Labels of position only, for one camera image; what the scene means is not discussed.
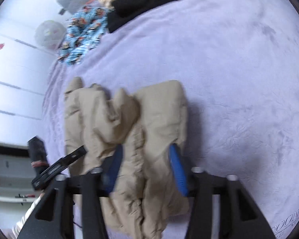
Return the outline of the white sleeve left forearm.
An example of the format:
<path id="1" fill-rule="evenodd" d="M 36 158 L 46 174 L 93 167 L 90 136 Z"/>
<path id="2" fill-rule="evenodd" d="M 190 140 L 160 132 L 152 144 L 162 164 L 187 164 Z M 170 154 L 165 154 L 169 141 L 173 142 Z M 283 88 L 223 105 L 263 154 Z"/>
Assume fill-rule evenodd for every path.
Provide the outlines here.
<path id="1" fill-rule="evenodd" d="M 26 221 L 28 220 L 28 218 L 32 214 L 33 210 L 38 205 L 38 203 L 40 202 L 40 200 L 42 199 L 42 197 L 44 195 L 45 195 L 45 193 L 41 193 L 40 194 L 40 196 L 31 204 L 30 208 L 27 210 L 27 212 L 21 218 L 21 220 L 18 221 L 16 223 L 16 225 L 12 228 L 12 238 L 18 238 L 18 236 L 19 236 L 19 234 L 21 232 L 21 229 L 23 228 L 23 226 L 25 225 Z"/>

